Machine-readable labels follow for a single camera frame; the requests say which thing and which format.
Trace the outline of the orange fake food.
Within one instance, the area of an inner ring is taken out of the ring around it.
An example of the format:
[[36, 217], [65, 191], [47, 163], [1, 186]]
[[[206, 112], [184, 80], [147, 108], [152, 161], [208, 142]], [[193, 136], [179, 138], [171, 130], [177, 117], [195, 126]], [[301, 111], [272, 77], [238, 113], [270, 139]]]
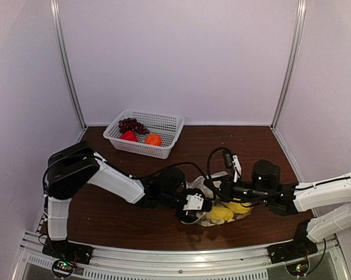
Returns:
[[153, 145], [153, 146], [161, 146], [162, 145], [162, 138], [160, 135], [150, 134], [146, 137], [145, 144]]

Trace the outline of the clear zip top bag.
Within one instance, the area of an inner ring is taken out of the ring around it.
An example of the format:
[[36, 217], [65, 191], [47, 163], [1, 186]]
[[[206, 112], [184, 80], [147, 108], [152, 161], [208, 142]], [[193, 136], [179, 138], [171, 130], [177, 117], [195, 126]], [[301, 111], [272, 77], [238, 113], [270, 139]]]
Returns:
[[[207, 198], [212, 199], [213, 207], [224, 206], [224, 204], [223, 204], [224, 202], [221, 202], [218, 197], [213, 199], [213, 192], [211, 192], [210, 189], [208, 189], [206, 186], [204, 186], [203, 181], [204, 181], [204, 178], [202, 176], [199, 176], [192, 182], [186, 182], [186, 187], [188, 190], [190, 190], [190, 189], [201, 190]], [[200, 225], [200, 226], [204, 226], [204, 227], [216, 226], [216, 224], [212, 224], [210, 221], [208, 221], [208, 219], [206, 217], [207, 213], [208, 212], [204, 212], [204, 211], [196, 211], [192, 214], [190, 221], [186, 221], [184, 219], [181, 221], [181, 223], [183, 223], [184, 225]], [[248, 215], [235, 215], [234, 221], [243, 219]]]

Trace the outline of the yellow fake banana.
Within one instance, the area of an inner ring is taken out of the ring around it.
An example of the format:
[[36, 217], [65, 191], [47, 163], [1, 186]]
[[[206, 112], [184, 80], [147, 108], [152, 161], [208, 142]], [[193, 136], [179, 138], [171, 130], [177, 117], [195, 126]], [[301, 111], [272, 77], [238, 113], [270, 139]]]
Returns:
[[234, 212], [225, 206], [214, 206], [206, 217], [212, 224], [221, 225], [234, 221]]

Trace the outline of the red fake food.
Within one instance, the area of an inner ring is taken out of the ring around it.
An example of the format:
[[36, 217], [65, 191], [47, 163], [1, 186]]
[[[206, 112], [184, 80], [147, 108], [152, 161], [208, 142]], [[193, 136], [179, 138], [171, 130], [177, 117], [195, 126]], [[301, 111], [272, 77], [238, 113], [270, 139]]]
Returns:
[[121, 140], [125, 140], [125, 141], [138, 142], [138, 139], [137, 139], [136, 135], [131, 130], [124, 132], [120, 136], [120, 139]]

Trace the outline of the purple fake grapes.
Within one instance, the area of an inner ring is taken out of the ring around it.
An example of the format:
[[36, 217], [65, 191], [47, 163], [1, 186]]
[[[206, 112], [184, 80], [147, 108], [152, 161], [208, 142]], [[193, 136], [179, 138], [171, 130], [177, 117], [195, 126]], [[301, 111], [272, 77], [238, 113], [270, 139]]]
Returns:
[[119, 120], [118, 127], [119, 132], [122, 134], [128, 131], [132, 131], [142, 135], [149, 133], [149, 130], [135, 118], [126, 118], [123, 120]]

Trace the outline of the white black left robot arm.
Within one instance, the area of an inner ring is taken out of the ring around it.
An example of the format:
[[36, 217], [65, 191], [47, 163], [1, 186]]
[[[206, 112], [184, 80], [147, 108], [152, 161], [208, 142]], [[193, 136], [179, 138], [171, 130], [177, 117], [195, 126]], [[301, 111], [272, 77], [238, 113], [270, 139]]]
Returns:
[[70, 204], [86, 185], [101, 188], [140, 208], [165, 205], [182, 217], [200, 211], [204, 198], [187, 188], [183, 172], [176, 166], [137, 177], [120, 170], [87, 142], [80, 142], [52, 154], [43, 175], [47, 233], [50, 249], [60, 259], [73, 253], [68, 238]]

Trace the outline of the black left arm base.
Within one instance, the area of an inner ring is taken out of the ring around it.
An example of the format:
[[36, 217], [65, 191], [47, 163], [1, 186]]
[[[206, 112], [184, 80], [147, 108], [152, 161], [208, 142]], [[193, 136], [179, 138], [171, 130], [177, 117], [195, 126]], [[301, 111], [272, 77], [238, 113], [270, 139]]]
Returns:
[[93, 247], [69, 242], [68, 240], [53, 241], [46, 239], [42, 253], [72, 264], [90, 264]]

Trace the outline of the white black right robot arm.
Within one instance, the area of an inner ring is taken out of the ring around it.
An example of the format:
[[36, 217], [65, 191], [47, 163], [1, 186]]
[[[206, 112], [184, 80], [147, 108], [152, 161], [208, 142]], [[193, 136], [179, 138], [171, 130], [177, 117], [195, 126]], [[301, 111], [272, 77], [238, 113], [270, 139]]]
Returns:
[[313, 208], [337, 204], [333, 211], [298, 225], [299, 236], [288, 244], [292, 257], [301, 257], [310, 242], [318, 243], [326, 237], [351, 227], [351, 171], [338, 177], [313, 183], [282, 184], [280, 167], [267, 160], [254, 163], [251, 181], [237, 176], [207, 178], [204, 185], [223, 202], [259, 203], [279, 216], [297, 215]]

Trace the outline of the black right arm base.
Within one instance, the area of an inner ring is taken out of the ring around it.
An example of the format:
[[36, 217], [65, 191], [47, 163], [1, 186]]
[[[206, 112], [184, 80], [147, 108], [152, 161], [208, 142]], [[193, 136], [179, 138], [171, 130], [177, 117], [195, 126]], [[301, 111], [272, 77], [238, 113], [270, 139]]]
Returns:
[[318, 252], [318, 247], [311, 241], [290, 241], [278, 243], [267, 248], [272, 264], [306, 258]]

